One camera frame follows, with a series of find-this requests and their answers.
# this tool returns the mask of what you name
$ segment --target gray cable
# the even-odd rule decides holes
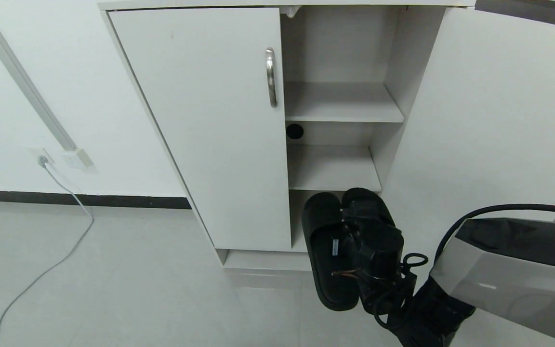
[[[27,286],[27,288],[25,288],[25,290],[23,290],[16,298],[14,298],[14,300],[6,307],[6,310],[4,311],[4,313],[1,315],[0,318],[0,328],[1,328],[1,323],[4,320],[4,316],[6,316],[7,311],[10,309],[10,307],[12,307],[12,305],[14,305],[14,303],[18,300],[18,298],[20,298],[23,294],[25,294],[25,292],[27,292],[29,290],[29,288],[31,288],[33,285],[36,284],[37,281],[39,281],[39,279],[42,278],[42,276],[46,275],[50,270],[53,270],[53,268],[55,268],[57,265],[61,264],[62,262],[66,261],[66,259],[68,259],[70,257],[70,255],[72,255],[72,253],[74,253],[75,250],[77,250],[77,248],[79,247],[79,244],[81,241],[83,241],[85,235],[87,235],[87,233],[89,232],[89,230],[91,229],[91,226],[93,226],[93,215],[91,215],[91,213],[89,213],[89,211],[87,211],[87,209],[84,207],[83,203],[79,200],[79,198],[70,191],[70,189],[64,187],[62,184],[59,183],[59,181],[57,180],[57,178],[55,178],[55,176],[53,176],[53,174],[51,173],[51,171],[48,169],[48,167],[46,167],[46,163],[48,163],[48,159],[45,158],[44,156],[40,156],[40,158],[38,159],[38,164],[43,167],[46,172],[48,172],[48,174],[51,176],[51,178],[55,181],[55,183],[57,185],[59,185],[64,191],[67,191],[68,193],[70,193],[74,199],[79,203],[79,205],[81,207],[83,207],[83,211],[86,213],[86,215],[89,216],[89,218],[91,219],[91,222],[89,223],[89,226],[87,227],[87,229],[84,231],[83,235],[81,235],[79,241],[77,241],[77,243],[74,245],[74,247],[72,248],[72,250],[68,253],[68,255],[66,255],[63,259],[61,259],[59,262],[57,262],[57,264],[51,266],[50,268],[48,268],[48,270],[42,272],[42,274],[40,276],[38,276],[38,278],[36,278],[35,280],[33,280],[33,282],[31,282],[30,285]]]

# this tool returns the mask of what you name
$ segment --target wall outlet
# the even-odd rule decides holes
[[[51,163],[51,164],[54,163],[53,159],[51,158],[51,156],[48,155],[48,153],[46,152],[46,150],[44,148],[30,147],[30,148],[27,148],[27,151],[29,151],[29,153],[31,153],[33,158],[35,158],[36,162],[38,162],[38,158],[40,156],[45,156],[48,159],[49,163]]]
[[[86,169],[93,165],[84,149],[78,148],[74,151],[64,152],[61,156],[73,169]]]

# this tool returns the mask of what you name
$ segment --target open cabinet door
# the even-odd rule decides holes
[[[469,211],[555,204],[555,26],[447,9],[383,198],[405,253],[430,259]]]
[[[290,250],[279,9],[109,15],[214,246]]]

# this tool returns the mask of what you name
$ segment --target gray tile floor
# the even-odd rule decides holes
[[[310,273],[225,272],[191,211],[93,207],[77,252],[9,310],[0,347],[397,347],[361,307],[325,309]],[[0,202],[0,314],[88,224],[78,206]],[[454,347],[555,346],[478,310]]]

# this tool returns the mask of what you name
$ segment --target black slipper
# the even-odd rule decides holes
[[[326,308],[349,310],[357,305],[357,281],[334,271],[352,270],[342,244],[347,234],[342,226],[341,203],[332,193],[317,193],[304,205],[302,225],[318,298]]]
[[[387,205],[383,199],[381,199],[381,197],[373,191],[367,190],[363,187],[352,187],[342,196],[342,206],[348,207],[354,200],[374,200],[378,208],[378,217],[390,226],[395,226],[395,222],[391,217],[391,213],[389,213]]]

